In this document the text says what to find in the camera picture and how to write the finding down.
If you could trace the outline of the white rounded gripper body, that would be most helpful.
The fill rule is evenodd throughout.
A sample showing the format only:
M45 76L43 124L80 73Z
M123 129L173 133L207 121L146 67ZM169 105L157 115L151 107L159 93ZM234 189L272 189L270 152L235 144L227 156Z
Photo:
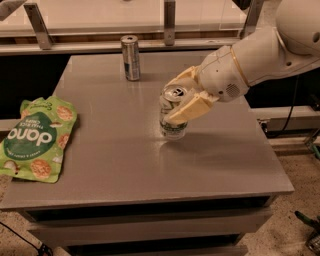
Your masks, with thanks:
M209 54L199 65L198 82L221 102L243 96L249 85L230 46L223 46Z

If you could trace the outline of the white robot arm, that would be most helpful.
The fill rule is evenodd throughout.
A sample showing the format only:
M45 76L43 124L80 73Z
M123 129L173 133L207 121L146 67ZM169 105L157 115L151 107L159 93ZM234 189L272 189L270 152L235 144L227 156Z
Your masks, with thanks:
M231 101L261 82L318 68L319 36L320 0L282 0L273 27L219 48L170 81L187 93L164 120L185 123L206 114L216 101Z

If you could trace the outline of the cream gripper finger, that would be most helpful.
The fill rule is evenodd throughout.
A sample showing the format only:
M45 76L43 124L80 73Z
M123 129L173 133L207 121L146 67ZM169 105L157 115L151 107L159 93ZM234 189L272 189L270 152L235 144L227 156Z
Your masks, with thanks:
M164 121L179 125L209 112L219 98L206 91L189 92L182 102L164 116Z
M178 76L173 78L166 84L166 87L175 85L186 88L187 90L200 89L201 86L198 83L198 66L191 66L188 69L181 72Z

